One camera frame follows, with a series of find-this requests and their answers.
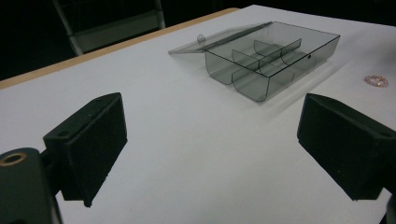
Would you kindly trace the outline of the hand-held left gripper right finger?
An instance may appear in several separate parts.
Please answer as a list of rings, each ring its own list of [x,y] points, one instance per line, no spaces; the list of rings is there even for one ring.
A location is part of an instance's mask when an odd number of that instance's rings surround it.
[[[353,200],[396,194],[396,132],[330,97],[308,93],[300,145]]]

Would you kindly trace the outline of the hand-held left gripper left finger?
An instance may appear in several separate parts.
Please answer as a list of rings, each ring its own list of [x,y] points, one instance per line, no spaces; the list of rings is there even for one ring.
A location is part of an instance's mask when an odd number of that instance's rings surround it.
[[[51,193],[90,207],[127,143],[121,94],[91,100],[43,140]]]

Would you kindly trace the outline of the clear grey plastic compartment box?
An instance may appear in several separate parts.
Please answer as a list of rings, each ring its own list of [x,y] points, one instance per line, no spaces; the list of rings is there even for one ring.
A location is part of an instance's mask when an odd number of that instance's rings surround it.
[[[269,21],[198,35],[169,53],[203,53],[212,78],[264,102],[325,63],[339,39],[337,34]]]

